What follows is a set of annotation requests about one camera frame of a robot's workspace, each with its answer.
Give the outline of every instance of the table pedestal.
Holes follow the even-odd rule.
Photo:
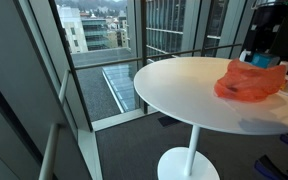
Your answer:
[[[220,179],[213,164],[196,151],[199,127],[193,126],[190,147],[176,147],[161,157],[157,175],[159,180]]]

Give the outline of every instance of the plastic bag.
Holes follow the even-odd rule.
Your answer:
[[[278,92],[284,82],[285,66],[262,69],[238,59],[232,60],[227,72],[217,80],[214,90],[218,97],[257,102]]]

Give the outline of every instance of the table top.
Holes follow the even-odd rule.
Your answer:
[[[204,57],[158,61],[137,72],[134,86],[153,108],[188,124],[236,134],[288,133],[288,96],[276,93],[247,103],[214,95],[229,62]]]

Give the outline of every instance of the white round table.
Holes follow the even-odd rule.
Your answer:
[[[160,180],[219,179],[210,161],[196,152],[200,128],[247,135],[288,133],[288,96],[277,93],[262,102],[243,103],[214,95],[213,87],[229,62],[220,58],[173,58],[137,72],[134,86],[144,101],[193,125],[189,148],[173,148],[161,157]]]

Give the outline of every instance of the table base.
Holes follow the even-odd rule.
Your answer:
[[[161,157],[157,175],[159,180],[190,180],[190,179],[220,179],[213,164],[201,153],[196,152],[192,173],[190,176],[184,175],[184,167],[187,160],[188,148],[176,147],[168,150]]]

